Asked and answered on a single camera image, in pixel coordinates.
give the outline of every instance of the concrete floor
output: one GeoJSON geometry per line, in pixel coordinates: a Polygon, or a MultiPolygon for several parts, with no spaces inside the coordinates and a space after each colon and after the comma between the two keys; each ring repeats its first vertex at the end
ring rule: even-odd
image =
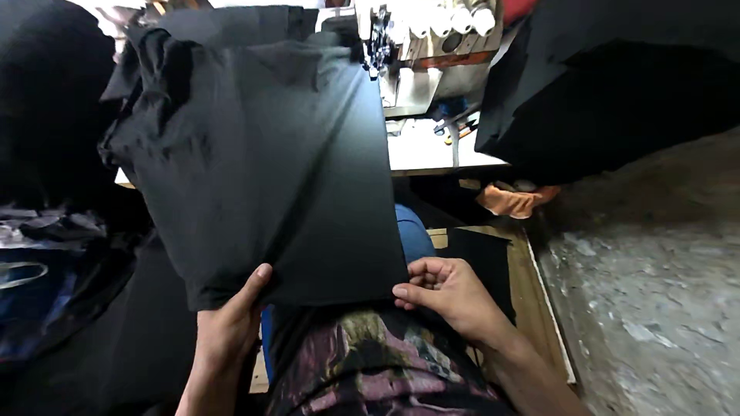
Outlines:
{"type": "Polygon", "coordinates": [[[533,222],[595,415],[740,415],[739,131],[572,184],[533,222]]]}

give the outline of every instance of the hand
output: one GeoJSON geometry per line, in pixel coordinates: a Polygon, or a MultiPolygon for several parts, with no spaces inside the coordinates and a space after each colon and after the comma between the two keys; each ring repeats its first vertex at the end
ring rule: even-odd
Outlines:
{"type": "Polygon", "coordinates": [[[198,312],[196,363],[217,368],[239,366],[257,339],[260,310],[254,303],[271,275],[272,266],[261,264],[219,310],[198,312]]]}
{"type": "Polygon", "coordinates": [[[427,257],[408,265],[411,278],[393,288],[395,304],[411,310],[426,306],[440,314],[469,341],[499,349],[517,329],[496,305],[468,262],[459,258],[427,257]]]}

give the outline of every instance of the blue jeans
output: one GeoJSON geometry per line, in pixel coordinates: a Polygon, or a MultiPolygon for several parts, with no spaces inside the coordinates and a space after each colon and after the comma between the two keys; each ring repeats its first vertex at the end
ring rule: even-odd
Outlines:
{"type": "MultiPolygon", "coordinates": [[[[424,228],[419,217],[409,208],[396,204],[396,222],[398,233],[401,236],[403,246],[403,257],[409,264],[422,257],[435,256],[434,245],[424,228]]],[[[262,350],[265,352],[265,367],[267,369],[267,380],[272,381],[272,364],[270,363],[269,351],[270,335],[272,334],[272,305],[262,312],[262,350]]]]}

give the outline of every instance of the fingernail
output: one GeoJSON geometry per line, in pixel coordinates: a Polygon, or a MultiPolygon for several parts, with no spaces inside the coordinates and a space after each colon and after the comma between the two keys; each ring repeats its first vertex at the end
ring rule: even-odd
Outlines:
{"type": "Polygon", "coordinates": [[[406,295],[408,294],[408,290],[402,287],[393,286],[393,294],[399,298],[405,298],[406,295]]]}
{"type": "Polygon", "coordinates": [[[257,268],[257,271],[256,271],[257,276],[260,276],[261,278],[265,277],[265,275],[267,274],[268,268],[269,268],[269,265],[267,263],[260,264],[260,266],[257,268]]]}

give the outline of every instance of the orange cloth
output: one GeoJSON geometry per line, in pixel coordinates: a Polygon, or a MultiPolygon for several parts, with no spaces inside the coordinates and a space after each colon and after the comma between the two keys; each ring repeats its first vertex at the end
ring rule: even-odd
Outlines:
{"type": "Polygon", "coordinates": [[[560,187],[540,187],[533,192],[509,192],[488,185],[478,195],[478,204],[496,215],[508,215],[517,220],[532,216],[532,209],[555,198],[560,187]]]}

